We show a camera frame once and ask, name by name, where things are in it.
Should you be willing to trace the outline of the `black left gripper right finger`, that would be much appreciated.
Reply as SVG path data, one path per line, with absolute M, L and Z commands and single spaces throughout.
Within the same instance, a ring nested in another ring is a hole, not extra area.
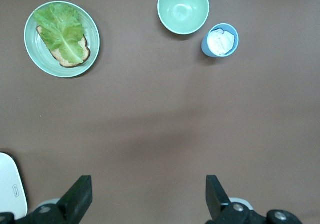
M 215 175 L 206 176 L 206 204 L 211 216 L 209 224 L 265 224 L 267 219 L 254 211 L 241 198 L 228 197 Z

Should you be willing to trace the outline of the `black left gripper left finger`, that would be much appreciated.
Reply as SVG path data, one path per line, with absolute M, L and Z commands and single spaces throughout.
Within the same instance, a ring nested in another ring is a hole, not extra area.
M 81 176 L 55 204 L 47 203 L 27 216 L 28 224 L 79 224 L 93 201 L 92 177 Z

